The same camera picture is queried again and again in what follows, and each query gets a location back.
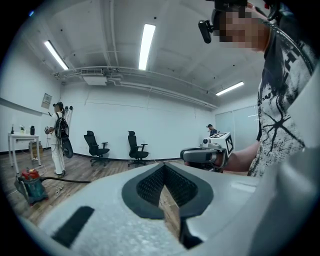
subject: person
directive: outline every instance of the person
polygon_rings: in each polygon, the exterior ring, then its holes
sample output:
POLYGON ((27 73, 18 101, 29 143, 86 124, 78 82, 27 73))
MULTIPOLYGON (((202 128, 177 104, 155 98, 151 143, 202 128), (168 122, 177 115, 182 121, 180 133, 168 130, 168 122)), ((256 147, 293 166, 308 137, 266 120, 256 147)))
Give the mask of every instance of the person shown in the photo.
MULTIPOLYGON (((277 25, 287 33, 307 55, 315 67, 319 55, 287 6, 280 3, 277 25)), ((258 87, 259 133, 257 141, 246 149, 233 152, 224 170, 248 172, 262 176, 267 168, 282 162, 305 146, 300 131, 288 113, 288 108, 303 90, 311 75, 294 48, 290 49, 259 19, 264 13, 251 3, 241 13, 217 11, 213 17, 213 34, 220 42, 232 42, 238 48, 249 48, 264 54, 262 79, 258 87)), ((215 164, 220 166, 222 155, 215 164)))
POLYGON ((210 137, 211 137, 212 135, 217 134, 217 132, 218 132, 218 131, 212 126, 212 124, 208 124, 208 125, 207 125, 207 128, 209 128, 210 137))
POLYGON ((50 119, 49 129, 46 131, 46 134, 51 134, 51 152, 52 160, 55 166, 55 174, 58 175, 58 178, 63 178, 66 174, 65 169, 65 160, 64 153, 62 150, 61 141, 57 138, 55 128, 58 118, 63 117, 64 105, 62 102, 54 104, 54 113, 50 119))

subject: white outfit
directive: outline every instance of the white outfit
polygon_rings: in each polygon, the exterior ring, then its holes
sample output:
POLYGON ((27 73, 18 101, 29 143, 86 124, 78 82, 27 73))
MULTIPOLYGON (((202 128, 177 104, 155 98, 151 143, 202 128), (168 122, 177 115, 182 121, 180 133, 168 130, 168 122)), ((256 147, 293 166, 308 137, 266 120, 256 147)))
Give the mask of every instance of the white outfit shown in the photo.
MULTIPOLYGON (((59 115, 59 118, 61 118, 63 115, 61 112, 57 113, 59 115)), ((56 127, 56 122, 58 120, 58 117, 56 113, 54 113, 50 120, 50 126, 49 127, 56 127)), ((64 153, 62 150, 61 141, 57 138, 56 132, 53 131, 51 133, 51 152, 52 152, 52 160, 55 165, 55 173, 56 174, 62 174, 65 170, 65 160, 64 160, 64 153)))

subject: white table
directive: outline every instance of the white table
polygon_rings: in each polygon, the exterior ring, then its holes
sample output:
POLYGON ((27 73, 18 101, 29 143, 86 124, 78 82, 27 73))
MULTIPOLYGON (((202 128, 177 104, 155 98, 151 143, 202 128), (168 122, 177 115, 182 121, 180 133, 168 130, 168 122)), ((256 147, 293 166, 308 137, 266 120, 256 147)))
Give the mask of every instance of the white table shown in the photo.
MULTIPOLYGON (((15 149, 15 144, 16 140, 27 140, 27 141, 34 141, 36 139, 36 155, 38 157, 38 163, 39 166, 41 166, 41 161, 40 161, 40 152, 39 152, 39 135, 30 135, 29 133, 18 133, 15 132, 14 134, 11 134, 8 132, 8 144, 9 144, 9 158, 10 158, 10 163, 11 167, 15 167, 15 172, 19 174, 19 168, 17 164, 17 158, 16 158, 16 149, 15 149)), ((32 148, 29 146, 29 151, 30 151, 30 156, 31 156, 31 161, 34 160, 34 155, 32 153, 32 148)))

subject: black office chair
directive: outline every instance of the black office chair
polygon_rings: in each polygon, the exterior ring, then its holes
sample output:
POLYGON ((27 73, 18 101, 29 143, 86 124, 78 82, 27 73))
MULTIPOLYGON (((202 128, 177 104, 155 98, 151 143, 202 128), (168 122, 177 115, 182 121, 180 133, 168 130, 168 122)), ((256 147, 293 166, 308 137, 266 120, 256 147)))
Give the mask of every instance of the black office chair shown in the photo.
POLYGON ((136 133, 132 130, 129 130, 128 132, 128 140, 130 144, 129 156, 131 158, 135 158, 133 162, 128 164, 128 167, 134 164, 146 166, 147 164, 145 161, 143 161, 143 158, 146 158, 149 155, 149 152, 144 151, 145 146, 148 144, 141 144, 142 146, 137 146, 137 137, 135 136, 136 133))
POLYGON ((96 142, 96 138, 95 138, 95 134, 93 131, 91 130, 87 130, 86 131, 86 135, 84 135, 85 141, 86 143, 88 143, 89 145, 89 153, 91 156, 98 156, 98 158, 92 158, 90 160, 90 162, 92 162, 93 160, 95 160, 91 166, 94 166, 95 163, 97 162, 102 162, 103 166, 106 166, 106 158, 103 158, 103 154, 106 154, 110 151, 109 148, 105 148, 106 144, 108 144, 108 142, 103 142, 103 148, 99 148, 97 142, 96 142))

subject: black backpack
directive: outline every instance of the black backpack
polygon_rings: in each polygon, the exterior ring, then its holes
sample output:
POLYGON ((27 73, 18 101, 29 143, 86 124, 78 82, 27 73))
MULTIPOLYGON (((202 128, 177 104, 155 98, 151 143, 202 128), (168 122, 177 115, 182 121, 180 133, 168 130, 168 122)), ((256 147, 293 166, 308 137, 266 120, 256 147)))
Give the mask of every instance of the black backpack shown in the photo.
POLYGON ((58 120, 55 122, 55 136, 60 140, 65 140, 69 138, 69 126, 67 121, 65 120, 64 116, 59 117, 58 113, 55 113, 58 117, 58 120))

